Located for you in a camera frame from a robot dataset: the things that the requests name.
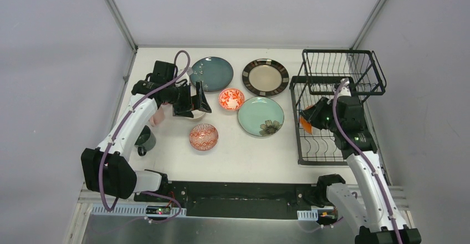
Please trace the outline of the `orange bowl white inside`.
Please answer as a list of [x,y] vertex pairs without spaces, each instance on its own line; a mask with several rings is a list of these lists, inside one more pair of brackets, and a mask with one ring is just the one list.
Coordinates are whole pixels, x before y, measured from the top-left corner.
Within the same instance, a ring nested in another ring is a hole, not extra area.
[[307,120],[305,120],[301,115],[299,115],[299,122],[306,133],[310,135],[313,134],[312,125]]

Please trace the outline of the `orange floral pattern bowl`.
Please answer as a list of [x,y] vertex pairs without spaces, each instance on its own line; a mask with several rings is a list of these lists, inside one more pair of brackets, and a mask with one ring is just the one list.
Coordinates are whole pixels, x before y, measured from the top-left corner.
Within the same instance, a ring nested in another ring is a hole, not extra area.
[[229,111],[238,110],[245,102],[245,95],[236,88],[227,88],[218,96],[219,105]]

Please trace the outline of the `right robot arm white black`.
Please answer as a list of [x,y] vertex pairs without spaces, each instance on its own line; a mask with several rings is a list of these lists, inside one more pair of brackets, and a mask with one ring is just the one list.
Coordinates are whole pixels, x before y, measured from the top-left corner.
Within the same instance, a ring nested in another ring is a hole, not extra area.
[[340,175],[330,174],[318,178],[313,203],[335,206],[355,233],[355,243],[421,243],[419,230],[407,225],[392,198],[360,99],[322,97],[299,116],[312,128],[333,133],[363,200],[359,203]]

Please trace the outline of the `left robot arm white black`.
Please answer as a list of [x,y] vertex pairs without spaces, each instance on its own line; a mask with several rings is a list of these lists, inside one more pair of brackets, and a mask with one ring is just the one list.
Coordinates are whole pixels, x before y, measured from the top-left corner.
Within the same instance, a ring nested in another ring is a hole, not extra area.
[[87,189],[105,195],[127,199],[133,193],[147,191],[156,202],[168,198],[169,187],[162,183],[163,175],[152,170],[133,170],[128,163],[139,135],[163,103],[173,107],[173,115],[193,117],[193,111],[211,113],[202,82],[191,86],[157,84],[140,80],[132,91],[127,111],[121,116],[108,136],[96,148],[86,148],[81,155]]

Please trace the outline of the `plain white bowl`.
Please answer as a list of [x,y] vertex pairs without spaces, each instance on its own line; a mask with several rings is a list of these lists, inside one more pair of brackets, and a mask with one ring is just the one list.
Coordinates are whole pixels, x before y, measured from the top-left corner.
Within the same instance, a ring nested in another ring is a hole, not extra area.
[[192,111],[192,115],[193,115],[193,117],[188,118],[189,120],[200,121],[206,115],[206,113],[203,112],[203,111],[194,110],[194,111]]

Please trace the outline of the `dark blue plate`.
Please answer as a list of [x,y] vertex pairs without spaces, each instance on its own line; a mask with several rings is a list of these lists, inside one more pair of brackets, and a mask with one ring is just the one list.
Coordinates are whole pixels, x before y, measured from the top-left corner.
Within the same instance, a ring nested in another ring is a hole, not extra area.
[[201,82],[202,89],[210,93],[220,92],[228,87],[234,76],[231,64],[220,57],[202,58],[191,69],[191,84],[195,87],[197,82]]

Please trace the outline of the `teal flower plate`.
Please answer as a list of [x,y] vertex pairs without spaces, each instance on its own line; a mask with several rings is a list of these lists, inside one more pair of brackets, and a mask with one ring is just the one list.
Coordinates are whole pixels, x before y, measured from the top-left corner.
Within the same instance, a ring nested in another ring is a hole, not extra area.
[[249,134],[269,137],[277,133],[284,124],[284,111],[274,100],[252,97],[238,110],[238,122]]

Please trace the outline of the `pink cup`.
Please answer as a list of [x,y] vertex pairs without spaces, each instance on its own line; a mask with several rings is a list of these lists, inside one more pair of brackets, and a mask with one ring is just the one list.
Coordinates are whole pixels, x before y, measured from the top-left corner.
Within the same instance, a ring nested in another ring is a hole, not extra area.
[[161,124],[165,119],[165,111],[163,109],[163,106],[160,106],[156,112],[151,116],[149,119],[150,125],[152,127],[156,127],[159,124]]

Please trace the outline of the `black striped rim plate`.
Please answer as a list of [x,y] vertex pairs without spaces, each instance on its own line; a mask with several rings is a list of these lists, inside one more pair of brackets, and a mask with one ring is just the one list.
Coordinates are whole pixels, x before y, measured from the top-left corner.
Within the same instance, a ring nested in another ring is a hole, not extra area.
[[242,71],[245,88],[257,96],[276,96],[287,88],[289,81],[286,67],[272,59],[251,61]]

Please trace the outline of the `dark green mug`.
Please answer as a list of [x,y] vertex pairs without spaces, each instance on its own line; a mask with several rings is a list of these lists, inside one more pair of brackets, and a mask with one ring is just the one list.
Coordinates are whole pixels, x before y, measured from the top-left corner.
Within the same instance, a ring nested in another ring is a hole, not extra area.
[[146,153],[155,147],[156,138],[151,129],[145,125],[138,136],[135,147],[139,156],[145,156]]

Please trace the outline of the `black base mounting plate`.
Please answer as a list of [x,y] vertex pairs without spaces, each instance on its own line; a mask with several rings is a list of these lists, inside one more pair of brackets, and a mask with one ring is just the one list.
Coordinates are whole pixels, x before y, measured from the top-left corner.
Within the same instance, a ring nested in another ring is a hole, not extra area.
[[293,220],[298,211],[331,205],[324,184],[171,181],[158,192],[197,217]]

